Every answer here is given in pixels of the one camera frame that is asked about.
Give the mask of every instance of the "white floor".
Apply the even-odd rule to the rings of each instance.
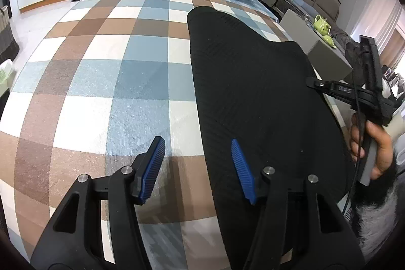
[[[20,46],[20,51],[13,61],[15,70],[17,71],[13,82],[15,82],[21,69],[42,39],[75,4],[77,2],[58,2],[20,15],[13,15],[10,20],[11,30],[16,42]]]

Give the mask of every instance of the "metal screw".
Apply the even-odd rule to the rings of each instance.
[[[309,174],[308,175],[308,181],[310,183],[317,183],[319,181],[319,179],[315,174]]]
[[[265,168],[263,168],[263,172],[266,175],[272,175],[276,172],[276,170],[274,169],[274,167],[266,166]]]
[[[80,183],[86,182],[89,179],[89,176],[87,174],[80,174],[77,178],[77,180]]]
[[[131,166],[124,166],[122,169],[121,169],[121,173],[122,174],[129,174],[129,173],[131,173],[132,172],[132,167]]]

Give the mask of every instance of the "person's arm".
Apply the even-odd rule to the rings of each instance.
[[[353,161],[357,161],[359,129],[357,117],[352,117],[350,147]],[[353,228],[360,239],[360,247],[366,260],[378,250],[395,224],[397,192],[395,189],[396,162],[392,141],[388,133],[370,121],[367,133],[378,144],[375,166],[371,172],[369,186],[357,184],[353,198]],[[364,157],[362,148],[360,157]]]

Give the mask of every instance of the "wooden baseboard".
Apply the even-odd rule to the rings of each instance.
[[[62,1],[68,1],[68,0],[43,0],[41,2],[37,2],[28,6],[25,6],[24,8],[20,9],[20,13],[24,13],[30,10],[33,10],[34,8],[40,8],[41,6],[57,3],[57,2],[62,2]]]

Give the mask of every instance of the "ribbed blue rubber pad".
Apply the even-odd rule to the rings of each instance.
[[[254,205],[256,203],[254,177],[250,172],[248,163],[246,163],[245,155],[236,139],[232,140],[231,153],[245,198],[250,201],[250,204]]]
[[[155,186],[157,175],[161,167],[161,162],[165,156],[166,144],[165,140],[161,139],[157,145],[155,151],[153,152],[151,161],[148,164],[148,167],[145,170],[145,173],[142,177],[142,188],[139,193],[139,199],[142,203],[151,196],[153,187]]]

